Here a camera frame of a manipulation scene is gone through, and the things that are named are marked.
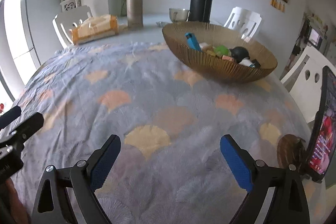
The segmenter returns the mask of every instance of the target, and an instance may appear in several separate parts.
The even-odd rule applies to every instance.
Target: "table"
[[[164,44],[157,45],[163,43],[164,39],[161,28],[155,24],[156,21],[168,19],[162,15],[145,16],[143,29],[81,45],[84,48],[88,47],[89,53],[97,54],[100,50],[96,51],[92,46],[113,46],[129,42],[136,50],[140,46],[145,47],[146,44],[149,49],[151,45],[155,46],[152,47],[152,52],[142,54],[141,58],[138,58],[138,52],[135,51],[136,58],[128,56],[126,58],[132,60],[127,60],[126,64],[121,62],[120,66],[125,66],[121,67],[121,71],[128,71],[134,78],[139,76],[132,73],[132,66],[141,69],[145,75],[142,79],[146,83],[144,86],[152,88],[146,90],[145,99],[132,97],[132,104],[145,117],[149,126],[155,126],[161,134],[163,139],[160,142],[163,142],[163,146],[160,148],[163,150],[157,153],[157,148],[149,151],[144,144],[137,144],[139,140],[134,140],[134,136],[143,134],[146,137],[148,132],[145,128],[136,128],[124,135],[124,142],[129,145],[129,150],[123,152],[123,155],[128,157],[134,152],[134,157],[130,156],[128,160],[136,161],[135,166],[129,167],[132,175],[125,178],[117,174],[120,170],[125,174],[124,165],[130,163],[117,160],[118,172],[111,174],[106,180],[106,187],[103,186],[97,193],[97,198],[105,206],[121,202],[125,206],[125,212],[129,212],[131,208],[141,211],[141,215],[145,214],[148,219],[152,219],[153,215],[160,219],[166,218],[168,223],[169,217],[172,217],[172,212],[176,209],[175,203],[182,206],[179,212],[185,214],[183,217],[189,221],[201,211],[195,223],[220,223],[221,220],[226,223],[238,209],[246,192],[238,187],[222,159],[218,149],[220,136],[231,134],[240,147],[248,150],[254,159],[264,160],[270,166],[278,166],[279,140],[286,134],[294,134],[308,143],[310,130],[295,102],[274,74],[243,85],[220,84],[206,80],[175,59]],[[113,51],[113,47],[104,50],[104,57],[97,56],[90,62],[95,62],[96,68],[105,68],[109,51]],[[58,61],[59,63],[67,62],[66,55],[60,58],[63,59]],[[87,61],[83,59],[81,66],[85,67],[85,62]],[[151,68],[155,68],[156,78],[151,78]],[[155,170],[156,173],[144,180],[140,177],[142,174],[138,174],[134,169],[140,166],[141,170]],[[115,186],[116,180],[119,181],[118,186]],[[142,192],[132,193],[135,196],[129,201],[124,193],[130,189],[134,191],[134,181],[142,183]],[[321,224],[329,214],[325,183],[317,184],[304,180],[303,184],[311,223]],[[273,191],[269,190],[256,223],[263,222],[272,195]],[[140,207],[136,201],[139,198],[143,198],[144,202],[141,209],[136,208]],[[163,202],[166,209],[160,211],[158,208],[146,208],[146,202],[150,203],[153,199]],[[133,223],[136,219],[135,217],[127,223]]]

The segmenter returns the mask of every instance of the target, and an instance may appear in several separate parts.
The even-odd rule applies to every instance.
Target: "chair backrest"
[[[63,48],[67,48],[73,44],[70,29],[82,24],[89,17],[92,17],[92,13],[90,7],[86,5],[73,8],[55,16],[52,24]]]
[[[224,27],[236,30],[247,37],[256,35],[263,24],[263,18],[256,12],[235,7]]]
[[[316,112],[319,110],[322,69],[324,66],[328,66],[336,74],[336,68],[317,49],[307,46],[293,68],[281,80],[281,83],[286,85],[290,81],[291,76],[298,70],[306,57],[309,59],[289,93],[301,110],[306,122],[309,123],[315,119]]]

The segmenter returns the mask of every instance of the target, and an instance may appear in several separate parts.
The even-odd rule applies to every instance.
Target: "red image on screen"
[[[336,144],[335,82],[332,79],[333,77],[328,81],[326,106],[322,125],[309,161],[309,167],[320,175],[324,174],[328,169]]]

